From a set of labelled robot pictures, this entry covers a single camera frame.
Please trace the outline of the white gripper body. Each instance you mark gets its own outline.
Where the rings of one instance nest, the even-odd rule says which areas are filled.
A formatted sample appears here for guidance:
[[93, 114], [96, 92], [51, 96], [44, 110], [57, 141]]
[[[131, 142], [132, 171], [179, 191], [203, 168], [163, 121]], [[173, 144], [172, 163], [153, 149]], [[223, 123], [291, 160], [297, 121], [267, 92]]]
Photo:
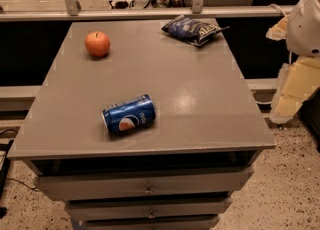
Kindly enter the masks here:
[[286, 45], [297, 55], [320, 57], [320, 0], [300, 0], [293, 8]]

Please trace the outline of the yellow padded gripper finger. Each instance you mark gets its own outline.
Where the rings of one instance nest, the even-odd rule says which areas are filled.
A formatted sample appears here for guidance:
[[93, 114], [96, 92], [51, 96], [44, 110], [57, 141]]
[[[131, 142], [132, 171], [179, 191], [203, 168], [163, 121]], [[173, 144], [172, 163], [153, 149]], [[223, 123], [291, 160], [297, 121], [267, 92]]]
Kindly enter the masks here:
[[288, 17], [284, 16], [274, 26], [268, 29], [266, 37], [271, 40], [280, 41], [287, 38]]
[[290, 121], [319, 88], [319, 58], [299, 56], [292, 65], [284, 63], [279, 71], [269, 119], [275, 124]]

